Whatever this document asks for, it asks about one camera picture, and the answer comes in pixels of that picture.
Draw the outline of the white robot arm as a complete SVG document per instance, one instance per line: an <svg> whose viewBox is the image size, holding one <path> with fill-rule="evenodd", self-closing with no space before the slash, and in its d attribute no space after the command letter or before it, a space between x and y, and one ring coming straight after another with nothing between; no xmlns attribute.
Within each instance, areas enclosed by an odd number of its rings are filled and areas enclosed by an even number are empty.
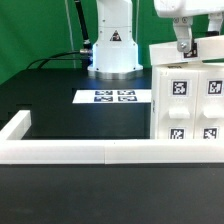
<svg viewBox="0 0 224 224"><path fill-rule="evenodd" d="M98 39L89 75L126 79L143 69L132 37L132 1L96 0ZM224 0L154 0L157 15L171 18L177 40L149 46L152 65L224 58Z"/></svg>

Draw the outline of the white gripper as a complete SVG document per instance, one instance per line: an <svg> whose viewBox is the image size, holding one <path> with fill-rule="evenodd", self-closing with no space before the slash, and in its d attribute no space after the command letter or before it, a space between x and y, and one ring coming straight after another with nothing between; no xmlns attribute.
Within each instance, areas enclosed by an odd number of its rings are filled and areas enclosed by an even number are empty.
<svg viewBox="0 0 224 224"><path fill-rule="evenodd" d="M192 49L193 18L188 16L209 14L206 35L219 36L221 33L224 23L224 0L154 0L154 7L161 18L175 17L173 29L179 52L188 53Z"/></svg>

